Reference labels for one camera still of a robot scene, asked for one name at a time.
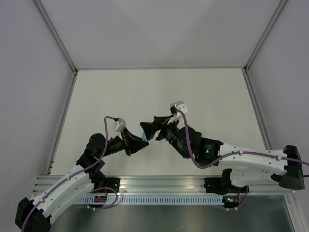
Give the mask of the light blue eraser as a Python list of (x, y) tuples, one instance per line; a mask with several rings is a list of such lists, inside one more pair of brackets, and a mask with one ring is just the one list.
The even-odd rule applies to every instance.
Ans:
[(141, 137), (141, 139), (142, 139), (143, 141), (145, 141), (145, 142), (148, 141), (144, 131), (142, 131), (142, 137)]

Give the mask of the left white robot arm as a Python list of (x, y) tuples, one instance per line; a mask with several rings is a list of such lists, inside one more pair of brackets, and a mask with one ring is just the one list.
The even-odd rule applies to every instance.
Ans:
[(115, 181), (108, 183), (101, 172), (103, 157), (120, 151), (130, 156), (148, 145), (127, 129), (109, 140), (101, 133), (93, 134), (84, 153), (64, 177), (32, 200), (23, 198), (19, 202), (15, 224), (23, 232), (47, 232), (66, 209), (88, 193), (102, 192), (100, 207), (112, 207), (118, 200), (119, 186)]

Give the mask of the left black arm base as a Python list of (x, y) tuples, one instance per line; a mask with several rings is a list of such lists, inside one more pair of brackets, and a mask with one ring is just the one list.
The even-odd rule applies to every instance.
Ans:
[(90, 173), (91, 182), (94, 184), (92, 192), (100, 193), (116, 193), (119, 192), (120, 178), (118, 177), (106, 177), (101, 171)]

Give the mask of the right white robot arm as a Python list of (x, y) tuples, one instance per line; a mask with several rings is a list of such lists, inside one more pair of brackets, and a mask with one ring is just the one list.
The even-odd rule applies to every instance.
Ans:
[(255, 150), (204, 138), (193, 128), (177, 127), (167, 117), (155, 117), (153, 122), (142, 122), (147, 140), (166, 140), (184, 159), (200, 169), (222, 167), (221, 188), (230, 192), (236, 187), (253, 184), (277, 183), (281, 188), (305, 188), (301, 156), (296, 146), (286, 145), (279, 150)]

